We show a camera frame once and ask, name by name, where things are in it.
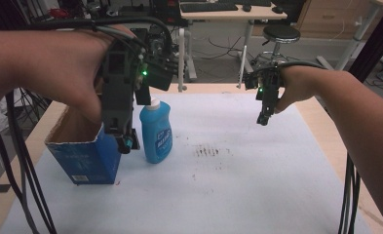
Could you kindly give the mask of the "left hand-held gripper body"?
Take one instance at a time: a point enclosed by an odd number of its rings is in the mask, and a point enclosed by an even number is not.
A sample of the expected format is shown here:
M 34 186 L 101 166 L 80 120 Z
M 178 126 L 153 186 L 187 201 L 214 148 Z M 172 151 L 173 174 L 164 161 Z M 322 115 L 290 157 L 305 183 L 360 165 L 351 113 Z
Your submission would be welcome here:
M 101 65 L 101 117 L 104 131 L 115 137 L 131 136 L 134 105 L 150 103 L 150 88 L 166 91 L 178 72 L 170 32 L 153 24 L 132 34 L 110 26 L 98 31 L 111 35 Z

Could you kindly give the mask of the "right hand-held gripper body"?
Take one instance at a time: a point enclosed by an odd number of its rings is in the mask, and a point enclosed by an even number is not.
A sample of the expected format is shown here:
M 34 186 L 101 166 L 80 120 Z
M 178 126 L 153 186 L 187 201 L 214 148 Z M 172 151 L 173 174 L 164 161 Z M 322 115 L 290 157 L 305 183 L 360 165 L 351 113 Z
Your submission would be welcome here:
M 257 89 L 256 99 L 262 101 L 261 111 L 270 106 L 274 109 L 279 99 L 279 89 L 284 85 L 277 66 L 266 66 L 243 76 L 245 88 Z

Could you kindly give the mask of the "blue detergent bottle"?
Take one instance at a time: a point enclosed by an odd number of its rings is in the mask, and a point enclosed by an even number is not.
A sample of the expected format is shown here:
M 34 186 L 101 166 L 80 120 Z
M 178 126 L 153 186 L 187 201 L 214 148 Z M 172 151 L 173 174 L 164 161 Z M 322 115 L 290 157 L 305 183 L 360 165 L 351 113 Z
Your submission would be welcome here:
M 153 97 L 140 111 L 142 141 L 146 160 L 152 164 L 162 162 L 172 149 L 171 107 Z

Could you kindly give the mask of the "blue cardboard box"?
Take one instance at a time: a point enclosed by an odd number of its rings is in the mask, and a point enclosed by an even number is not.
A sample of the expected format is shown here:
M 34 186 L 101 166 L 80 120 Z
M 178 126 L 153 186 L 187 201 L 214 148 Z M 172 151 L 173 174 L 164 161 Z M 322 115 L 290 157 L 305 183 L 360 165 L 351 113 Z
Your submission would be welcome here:
M 79 111 L 66 107 L 45 145 L 74 184 L 112 184 L 121 153 L 113 136 Z

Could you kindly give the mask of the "person's right hand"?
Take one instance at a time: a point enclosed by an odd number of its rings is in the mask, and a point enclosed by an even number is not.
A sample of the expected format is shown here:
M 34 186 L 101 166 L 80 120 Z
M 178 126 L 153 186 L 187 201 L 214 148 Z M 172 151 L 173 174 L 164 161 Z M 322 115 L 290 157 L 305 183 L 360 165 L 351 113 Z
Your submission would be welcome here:
M 310 66 L 289 66 L 281 70 L 285 90 L 278 100 L 275 113 L 280 113 L 295 102 L 319 96 L 328 70 Z

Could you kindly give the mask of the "person's left hand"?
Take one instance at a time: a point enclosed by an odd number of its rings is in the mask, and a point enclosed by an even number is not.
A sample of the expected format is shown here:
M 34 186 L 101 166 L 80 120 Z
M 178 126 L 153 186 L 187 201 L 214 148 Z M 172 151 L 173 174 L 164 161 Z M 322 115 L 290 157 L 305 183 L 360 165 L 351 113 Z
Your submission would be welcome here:
M 43 32 L 34 46 L 45 52 L 36 59 L 28 88 L 76 108 L 94 123 L 101 121 L 101 105 L 94 80 L 115 38 L 87 30 Z

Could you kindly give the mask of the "black round stool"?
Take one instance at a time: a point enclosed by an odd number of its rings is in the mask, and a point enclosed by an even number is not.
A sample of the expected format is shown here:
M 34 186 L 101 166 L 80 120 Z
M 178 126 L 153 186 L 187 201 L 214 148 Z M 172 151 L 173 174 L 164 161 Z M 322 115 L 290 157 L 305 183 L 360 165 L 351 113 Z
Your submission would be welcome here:
M 275 44 L 274 49 L 272 51 L 264 51 L 258 54 L 249 62 L 251 66 L 257 65 L 260 59 L 273 61 L 278 58 L 283 58 L 287 60 L 287 57 L 280 53 L 281 45 L 295 43 L 301 37 L 299 30 L 290 25 L 283 24 L 267 25 L 263 29 L 262 35 L 265 38 L 263 45 L 266 45 L 269 42 L 273 42 Z

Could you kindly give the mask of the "white table mat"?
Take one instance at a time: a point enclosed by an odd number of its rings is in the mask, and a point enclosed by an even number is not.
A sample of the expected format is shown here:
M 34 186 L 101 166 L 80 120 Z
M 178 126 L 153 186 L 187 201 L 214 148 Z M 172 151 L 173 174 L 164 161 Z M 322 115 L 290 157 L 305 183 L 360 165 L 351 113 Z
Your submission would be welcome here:
M 111 185 L 36 166 L 58 234 L 337 234 L 342 183 L 299 111 L 256 122 L 251 94 L 166 94 L 173 145 L 121 158 Z

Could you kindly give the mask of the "wooden office desk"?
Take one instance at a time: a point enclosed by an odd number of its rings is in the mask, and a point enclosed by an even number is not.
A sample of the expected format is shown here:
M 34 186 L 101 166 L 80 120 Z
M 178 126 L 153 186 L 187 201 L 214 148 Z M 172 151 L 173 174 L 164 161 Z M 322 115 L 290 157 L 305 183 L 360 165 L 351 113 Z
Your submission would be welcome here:
M 240 71 L 237 87 L 242 85 L 242 78 L 244 71 L 249 71 L 247 64 L 247 49 L 249 38 L 252 35 L 254 28 L 254 22 L 256 20 L 282 20 L 287 17 L 286 13 L 275 13 L 272 8 L 274 4 L 270 6 L 252 6 L 249 12 L 243 10 L 242 5 L 236 4 L 235 11 L 217 11 L 217 12 L 195 12 L 184 13 L 180 11 L 180 15 L 183 19 L 188 21 L 188 25 L 181 26 L 178 30 L 178 45 L 179 45 L 179 65 L 178 65 L 178 85 L 177 89 L 180 92 L 186 90 L 184 79 L 188 76 L 190 79 L 196 79 L 197 74 L 192 56 L 192 25 L 196 20 L 214 21 L 218 24 L 225 22 L 233 22 L 236 24 L 238 21 L 242 21 L 246 24 L 244 31 L 245 41 L 243 43 L 243 49 L 239 53 L 240 59 Z

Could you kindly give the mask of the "wooden drawer cabinet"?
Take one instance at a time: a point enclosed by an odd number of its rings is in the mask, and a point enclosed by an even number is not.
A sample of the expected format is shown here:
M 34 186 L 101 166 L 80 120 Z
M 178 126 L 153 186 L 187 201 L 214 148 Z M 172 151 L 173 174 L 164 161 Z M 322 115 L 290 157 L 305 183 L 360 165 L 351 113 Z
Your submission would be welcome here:
M 296 27 L 303 37 L 350 39 L 370 7 L 370 0 L 305 0 Z

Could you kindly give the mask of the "black keyboard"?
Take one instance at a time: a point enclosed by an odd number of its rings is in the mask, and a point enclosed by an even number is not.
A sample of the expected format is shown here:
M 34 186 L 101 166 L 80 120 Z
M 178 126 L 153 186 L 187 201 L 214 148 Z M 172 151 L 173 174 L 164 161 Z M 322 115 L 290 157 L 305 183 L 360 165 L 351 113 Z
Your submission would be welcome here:
M 182 13 L 237 11 L 233 3 L 182 3 L 179 6 Z

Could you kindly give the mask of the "red object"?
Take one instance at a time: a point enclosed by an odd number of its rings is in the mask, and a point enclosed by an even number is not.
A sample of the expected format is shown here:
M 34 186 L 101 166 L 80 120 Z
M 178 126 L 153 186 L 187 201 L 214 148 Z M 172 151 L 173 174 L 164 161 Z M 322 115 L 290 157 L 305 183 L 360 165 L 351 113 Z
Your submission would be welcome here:
M 48 14 L 54 19 L 70 19 L 71 14 L 61 8 L 54 8 L 48 11 Z

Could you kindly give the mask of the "white metal stand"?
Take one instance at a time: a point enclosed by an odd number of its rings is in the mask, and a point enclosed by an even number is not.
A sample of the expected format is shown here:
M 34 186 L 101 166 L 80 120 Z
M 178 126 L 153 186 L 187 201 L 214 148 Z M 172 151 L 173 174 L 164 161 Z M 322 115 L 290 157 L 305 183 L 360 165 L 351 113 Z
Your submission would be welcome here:
M 352 39 L 349 41 L 346 49 L 343 51 L 335 67 L 332 67 L 324 57 L 316 56 L 317 62 L 320 63 L 324 68 L 329 70 L 343 70 L 345 68 L 349 59 L 352 57 L 353 53 L 360 45 L 362 39 L 364 38 L 364 34 L 370 27 L 371 23 L 374 21 L 376 15 L 379 13 L 381 9 L 383 9 L 383 0 L 368 0 L 368 1 L 369 1 L 369 8 L 368 8 L 367 14 L 362 18 L 361 24 L 359 25 Z

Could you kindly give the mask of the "black metal pole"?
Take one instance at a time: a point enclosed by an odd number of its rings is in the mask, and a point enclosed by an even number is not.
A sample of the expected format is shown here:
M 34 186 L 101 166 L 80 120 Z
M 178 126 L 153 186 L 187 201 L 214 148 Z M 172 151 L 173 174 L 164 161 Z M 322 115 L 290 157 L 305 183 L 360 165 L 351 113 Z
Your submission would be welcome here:
M 367 39 L 361 52 L 349 68 L 349 72 L 361 83 L 383 57 L 383 17 Z

